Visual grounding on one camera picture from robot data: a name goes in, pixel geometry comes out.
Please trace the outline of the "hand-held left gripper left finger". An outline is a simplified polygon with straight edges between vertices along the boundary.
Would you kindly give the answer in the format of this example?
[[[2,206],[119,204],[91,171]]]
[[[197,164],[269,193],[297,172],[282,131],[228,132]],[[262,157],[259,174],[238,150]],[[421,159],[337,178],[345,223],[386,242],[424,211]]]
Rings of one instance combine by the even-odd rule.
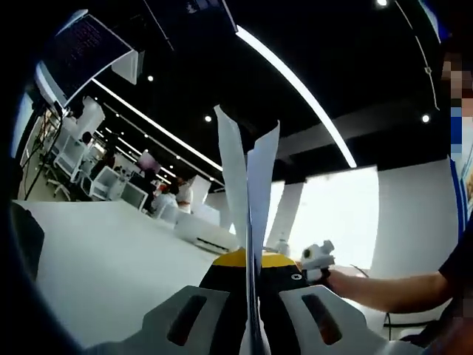
[[[219,256],[198,286],[150,310],[130,337],[85,354],[239,354],[248,319],[246,250]]]

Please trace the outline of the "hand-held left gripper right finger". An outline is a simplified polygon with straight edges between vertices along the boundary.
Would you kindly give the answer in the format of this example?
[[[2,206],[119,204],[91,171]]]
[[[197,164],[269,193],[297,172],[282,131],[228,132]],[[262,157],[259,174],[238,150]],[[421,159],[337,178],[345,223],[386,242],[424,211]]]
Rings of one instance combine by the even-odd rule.
[[[323,285],[309,286],[296,262],[265,252],[260,314],[272,354],[416,354],[367,326],[365,316]]]

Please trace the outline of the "person's right hand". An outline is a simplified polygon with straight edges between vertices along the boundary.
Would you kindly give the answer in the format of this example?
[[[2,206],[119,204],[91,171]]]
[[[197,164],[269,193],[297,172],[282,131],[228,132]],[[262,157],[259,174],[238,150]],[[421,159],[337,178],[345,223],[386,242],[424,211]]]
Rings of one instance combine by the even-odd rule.
[[[350,277],[334,268],[324,270],[322,284],[340,297],[346,297],[350,291]]]

